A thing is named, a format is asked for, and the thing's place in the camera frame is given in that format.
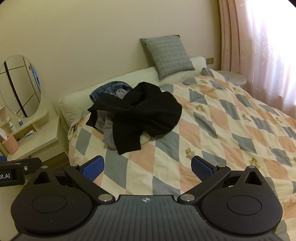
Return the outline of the black garment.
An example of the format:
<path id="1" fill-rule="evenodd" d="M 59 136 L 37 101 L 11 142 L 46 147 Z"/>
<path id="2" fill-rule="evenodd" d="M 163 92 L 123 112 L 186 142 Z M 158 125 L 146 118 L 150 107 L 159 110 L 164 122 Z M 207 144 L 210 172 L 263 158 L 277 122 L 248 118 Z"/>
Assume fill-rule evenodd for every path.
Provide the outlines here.
<path id="1" fill-rule="evenodd" d="M 86 125 L 95 128 L 99 110 L 111 113 L 114 144 L 122 155 L 141 149 L 143 132 L 152 138 L 169 133 L 181 118 L 182 105 L 170 92 L 141 82 L 122 99 L 110 93 L 98 97 L 88 109 Z"/>

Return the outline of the cream vanity dresser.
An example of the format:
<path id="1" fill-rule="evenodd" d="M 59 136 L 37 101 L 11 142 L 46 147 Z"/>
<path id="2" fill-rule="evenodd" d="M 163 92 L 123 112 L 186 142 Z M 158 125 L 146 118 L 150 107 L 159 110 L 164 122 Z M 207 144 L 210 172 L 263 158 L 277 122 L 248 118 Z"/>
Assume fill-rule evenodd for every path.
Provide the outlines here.
<path id="1" fill-rule="evenodd" d="M 50 102 L 41 103 L 33 116 L 22 119 L 23 126 L 18 124 L 18 119 L 5 105 L 1 105 L 1 128 L 7 134 L 12 133 L 20 146 L 14 154 L 9 154 L 1 145 L 1 156 L 7 157 L 9 161 L 38 157 L 44 162 L 68 152 L 60 116 Z M 15 132 L 11 131 L 9 121 L 16 127 Z"/>

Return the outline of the white lotion bottle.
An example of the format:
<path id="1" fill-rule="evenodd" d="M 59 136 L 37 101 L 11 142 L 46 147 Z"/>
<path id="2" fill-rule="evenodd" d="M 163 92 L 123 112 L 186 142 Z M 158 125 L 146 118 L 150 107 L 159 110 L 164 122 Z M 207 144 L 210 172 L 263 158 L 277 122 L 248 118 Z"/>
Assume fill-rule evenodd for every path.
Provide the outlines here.
<path id="1" fill-rule="evenodd" d="M 16 127 L 14 126 L 14 124 L 11 122 L 11 120 L 9 121 L 9 126 L 12 132 L 16 131 Z"/>

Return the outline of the checkered quilt bedspread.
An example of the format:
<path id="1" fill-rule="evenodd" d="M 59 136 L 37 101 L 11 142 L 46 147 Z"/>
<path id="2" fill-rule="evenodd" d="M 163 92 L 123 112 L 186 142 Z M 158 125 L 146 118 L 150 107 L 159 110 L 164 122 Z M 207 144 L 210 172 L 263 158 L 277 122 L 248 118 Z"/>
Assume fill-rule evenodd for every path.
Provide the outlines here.
<path id="1" fill-rule="evenodd" d="M 164 137 L 123 155 L 108 148 L 103 134 L 86 125 L 91 88 L 61 99 L 60 108 L 70 126 L 70 164 L 82 165 L 103 156 L 104 172 L 95 183 L 113 196 L 178 196 L 199 183 L 191 170 L 194 156 L 233 170 L 254 165 L 283 207 L 276 234 L 295 240 L 295 120 L 252 98 L 212 69 L 159 86 L 182 105 L 179 123 Z"/>

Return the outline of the grey garment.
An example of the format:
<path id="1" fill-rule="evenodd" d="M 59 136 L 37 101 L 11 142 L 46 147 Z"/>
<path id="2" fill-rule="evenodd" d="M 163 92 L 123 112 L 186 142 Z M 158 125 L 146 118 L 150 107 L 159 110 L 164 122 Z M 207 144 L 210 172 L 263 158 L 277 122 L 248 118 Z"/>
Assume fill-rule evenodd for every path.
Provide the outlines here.
<path id="1" fill-rule="evenodd" d="M 119 154 L 141 149 L 142 127 L 136 108 L 141 101 L 142 90 L 136 86 L 123 99 L 104 94 L 89 109 L 94 127 L 104 134 L 103 141 Z"/>

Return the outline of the oval vanity mirror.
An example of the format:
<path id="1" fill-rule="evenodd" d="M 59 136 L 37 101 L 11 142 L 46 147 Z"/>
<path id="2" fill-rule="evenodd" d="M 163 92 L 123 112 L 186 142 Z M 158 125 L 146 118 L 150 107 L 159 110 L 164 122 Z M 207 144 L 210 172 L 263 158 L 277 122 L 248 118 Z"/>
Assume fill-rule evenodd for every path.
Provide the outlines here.
<path id="1" fill-rule="evenodd" d="M 41 102 L 38 74 L 28 58 L 10 56 L 1 67 L 1 96 L 5 106 L 22 118 L 33 116 Z"/>

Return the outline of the blue denim jeans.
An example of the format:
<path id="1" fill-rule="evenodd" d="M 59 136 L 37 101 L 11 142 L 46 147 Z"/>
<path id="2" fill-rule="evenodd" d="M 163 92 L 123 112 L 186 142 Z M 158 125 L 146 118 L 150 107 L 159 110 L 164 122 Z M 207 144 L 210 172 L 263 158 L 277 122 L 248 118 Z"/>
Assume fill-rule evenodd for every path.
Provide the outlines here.
<path id="1" fill-rule="evenodd" d="M 111 94 L 119 99 L 123 99 L 131 90 L 132 87 L 123 81 L 112 81 L 93 90 L 89 97 L 93 103 L 104 94 Z"/>

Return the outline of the white round side table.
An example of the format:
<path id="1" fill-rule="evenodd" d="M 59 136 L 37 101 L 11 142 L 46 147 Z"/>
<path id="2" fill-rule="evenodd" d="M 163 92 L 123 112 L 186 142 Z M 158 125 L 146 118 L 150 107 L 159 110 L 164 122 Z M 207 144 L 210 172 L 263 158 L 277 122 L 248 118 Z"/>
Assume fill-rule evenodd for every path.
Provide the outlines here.
<path id="1" fill-rule="evenodd" d="M 228 81 L 230 81 L 233 84 L 244 86 L 247 83 L 247 79 L 241 74 L 222 70 L 218 70 L 218 73 L 223 75 Z"/>

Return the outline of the grey plaid cushion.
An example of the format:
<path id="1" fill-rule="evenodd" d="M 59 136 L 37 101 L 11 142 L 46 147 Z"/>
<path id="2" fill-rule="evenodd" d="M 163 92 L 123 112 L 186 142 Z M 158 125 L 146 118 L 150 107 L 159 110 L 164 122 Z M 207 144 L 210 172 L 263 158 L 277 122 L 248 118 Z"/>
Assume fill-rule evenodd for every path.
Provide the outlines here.
<path id="1" fill-rule="evenodd" d="M 195 70 L 179 35 L 141 38 L 140 42 L 154 63 L 159 80 L 178 72 Z"/>

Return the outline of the pink curtain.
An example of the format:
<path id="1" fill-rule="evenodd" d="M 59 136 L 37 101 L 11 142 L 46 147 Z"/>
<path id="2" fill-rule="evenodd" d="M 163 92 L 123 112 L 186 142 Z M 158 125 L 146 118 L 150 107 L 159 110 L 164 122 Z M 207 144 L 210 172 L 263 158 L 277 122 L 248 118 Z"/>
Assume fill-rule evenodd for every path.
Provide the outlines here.
<path id="1" fill-rule="evenodd" d="M 219 1 L 221 68 L 246 78 L 255 99 L 295 118 L 295 6 Z"/>

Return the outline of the wall socket plate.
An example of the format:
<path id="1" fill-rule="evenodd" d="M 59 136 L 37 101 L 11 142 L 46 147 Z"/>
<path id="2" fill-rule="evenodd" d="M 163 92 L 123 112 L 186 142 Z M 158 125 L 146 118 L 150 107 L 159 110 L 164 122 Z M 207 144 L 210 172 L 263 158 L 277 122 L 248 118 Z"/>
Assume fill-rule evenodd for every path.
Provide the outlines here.
<path id="1" fill-rule="evenodd" d="M 214 58 L 206 58 L 206 64 L 207 65 L 214 64 Z"/>

